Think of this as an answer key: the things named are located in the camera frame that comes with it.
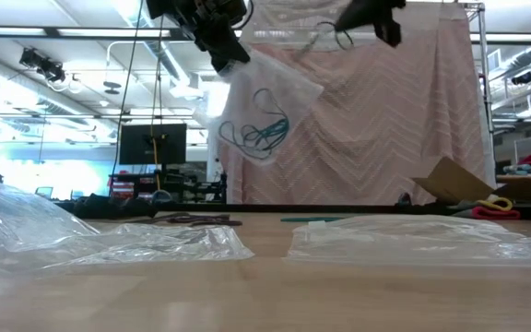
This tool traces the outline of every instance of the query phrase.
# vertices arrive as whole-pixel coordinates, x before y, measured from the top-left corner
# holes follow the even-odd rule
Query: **pink fabric curtain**
[[[448,156],[484,178],[478,78],[465,19],[350,51],[253,45],[324,86],[277,161],[260,167],[220,145],[236,204],[392,205],[403,192],[431,196],[410,176]]]

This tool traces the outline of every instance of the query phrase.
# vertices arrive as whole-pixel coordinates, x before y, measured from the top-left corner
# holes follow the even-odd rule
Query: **computer monitor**
[[[154,124],[158,164],[185,163],[187,124]],[[120,135],[121,165],[155,163],[150,125],[124,125]]]

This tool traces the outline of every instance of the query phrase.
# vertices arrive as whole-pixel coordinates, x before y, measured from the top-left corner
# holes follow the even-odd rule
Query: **clear plastic bag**
[[[247,50],[249,63],[237,63],[219,73],[230,84],[222,115],[210,118],[207,107],[200,107],[195,119],[247,160],[267,164],[276,159],[323,87],[270,56]]]
[[[122,224],[99,232],[67,217],[65,211],[45,199],[0,184],[0,275],[41,272],[44,268],[62,273],[70,267],[109,263],[251,256],[231,227]]]
[[[0,243],[6,250],[38,249],[67,236],[97,233],[48,200],[0,184]]]
[[[299,227],[287,259],[364,265],[531,265],[531,238],[483,220],[376,215]]]

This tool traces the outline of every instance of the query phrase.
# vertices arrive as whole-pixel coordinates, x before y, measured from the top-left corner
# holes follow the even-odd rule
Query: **cardboard box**
[[[411,180],[438,200],[448,204],[458,204],[462,200],[486,199],[491,194],[531,201],[531,178],[518,177],[517,180],[507,181],[508,184],[501,188],[493,189],[448,157],[441,158],[429,176]]]

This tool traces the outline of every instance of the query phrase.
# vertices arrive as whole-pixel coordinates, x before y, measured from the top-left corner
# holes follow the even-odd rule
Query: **table surface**
[[[247,260],[0,279],[0,332],[531,332],[531,267],[291,264],[288,216],[234,215]]]

